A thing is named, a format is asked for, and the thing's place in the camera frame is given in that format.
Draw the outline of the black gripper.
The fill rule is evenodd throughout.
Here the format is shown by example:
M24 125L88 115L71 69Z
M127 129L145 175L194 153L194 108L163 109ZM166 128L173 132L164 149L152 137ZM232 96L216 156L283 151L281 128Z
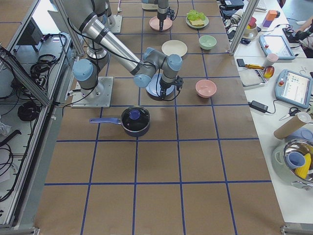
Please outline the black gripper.
M164 20L159 20L159 31L163 31L163 24ZM159 83L160 85L160 96L168 96L173 92L173 86L171 84L163 84Z

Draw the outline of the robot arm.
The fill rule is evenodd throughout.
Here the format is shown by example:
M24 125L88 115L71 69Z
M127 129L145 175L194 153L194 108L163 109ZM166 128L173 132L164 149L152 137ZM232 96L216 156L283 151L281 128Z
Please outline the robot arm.
M177 54L169 56L148 47L141 59L137 58L104 24L102 17L110 17L111 6L108 0L65 0L63 2L68 21L80 34L99 45L134 77L134 83L141 88L148 86L153 76L160 70L160 92L158 97L164 100L167 90L176 86L181 91L183 79L178 76L182 58Z
M163 31L164 30L164 21L166 20L167 16L170 15L170 19L173 19L173 14L169 7L169 2L167 0L142 0L142 4L154 4L157 5L157 19L159 20L157 30ZM111 21L111 7L110 1L105 1L105 15L103 16L102 23L107 25L112 25Z

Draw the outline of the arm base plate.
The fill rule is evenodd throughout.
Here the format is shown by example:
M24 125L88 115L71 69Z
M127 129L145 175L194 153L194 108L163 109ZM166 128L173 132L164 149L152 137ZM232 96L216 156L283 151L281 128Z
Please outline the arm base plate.
M81 90L79 83L76 83L78 92L72 96L72 108L109 108L112 97L113 77L98 77L98 85L91 94L85 97L89 91Z
M112 33L117 34L121 32L122 18L121 15L111 15L108 17L107 27Z

